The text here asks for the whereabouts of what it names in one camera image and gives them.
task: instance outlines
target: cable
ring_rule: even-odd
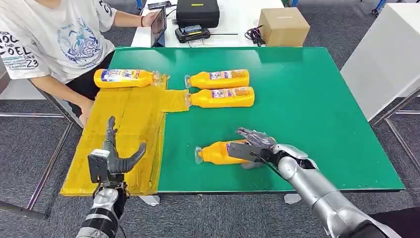
[[[122,234],[124,235],[124,238],[127,238],[127,237],[125,236],[125,232],[124,232],[124,230],[122,229],[122,226],[121,226],[121,225],[119,225],[119,228],[120,228],[120,230],[121,230]]]
[[[237,36],[238,33],[211,33],[212,36]]]
[[[262,44],[265,44],[265,41],[263,40],[261,32],[259,30],[259,28],[261,27],[262,25],[256,28],[251,28],[247,32],[245,32],[245,37],[249,40],[252,40],[252,42],[254,44],[257,44],[258,47],[261,47]]]
[[[260,156],[259,154],[256,154],[256,153],[254,153],[254,152],[251,152],[250,153],[251,155],[253,155],[253,156],[255,156],[255,157],[257,157],[257,158],[259,158],[260,160],[262,160],[266,165],[268,165],[269,167],[270,167],[270,169],[271,170],[273,170],[278,176],[280,176],[280,177],[282,177],[281,176],[281,174],[280,174],[280,172],[277,170],[277,169],[275,169],[274,168],[274,166],[273,165],[271,165],[271,163],[269,163],[267,160],[265,160],[262,156]]]
[[[173,11],[175,11],[176,10],[176,8],[174,9],[174,10],[172,10],[170,13],[168,13],[167,15],[166,15],[166,17],[169,17],[169,15],[171,14],[171,13],[173,13]]]

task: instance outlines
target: yellow tape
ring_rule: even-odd
[[[165,90],[166,86],[101,89],[88,124],[76,149],[61,189],[65,196],[90,196],[96,188],[90,180],[87,156],[102,147],[106,125],[115,116],[116,147],[121,158],[130,157],[142,142],[147,150],[134,169],[125,175],[132,195],[154,194],[158,189],[165,127],[164,112],[183,112],[187,90]]]
[[[202,33],[202,31],[193,32],[193,33],[190,33],[190,34],[188,34],[188,35],[189,35],[189,36],[191,36],[191,35],[197,35],[197,34],[200,34],[200,33]]]

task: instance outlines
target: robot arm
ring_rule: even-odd
[[[133,169],[146,152],[146,144],[127,159],[118,157],[114,130],[115,118],[108,121],[103,149],[96,149],[88,156],[92,183],[98,187],[93,193],[93,206],[82,223],[77,238],[114,238],[124,206],[129,198],[124,173]]]
[[[306,153],[291,145],[276,144],[265,133],[244,128],[238,133],[249,145],[231,143],[229,155],[268,164],[293,186],[332,238],[400,238],[347,200]]]

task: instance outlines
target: human hand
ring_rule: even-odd
[[[82,114],[79,116],[79,120],[81,121],[83,127],[86,127],[86,124],[88,123],[88,118],[91,114],[93,103],[94,101],[86,99],[81,105],[79,105],[80,109],[82,110]]]
[[[143,27],[149,27],[152,25],[153,21],[158,15],[158,11],[149,12],[146,16],[142,18]]]

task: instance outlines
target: white t-shirt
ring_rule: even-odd
[[[62,0],[47,8],[35,0],[0,0],[0,56],[10,78],[51,75],[70,82],[114,51],[101,32],[115,13],[103,0]]]

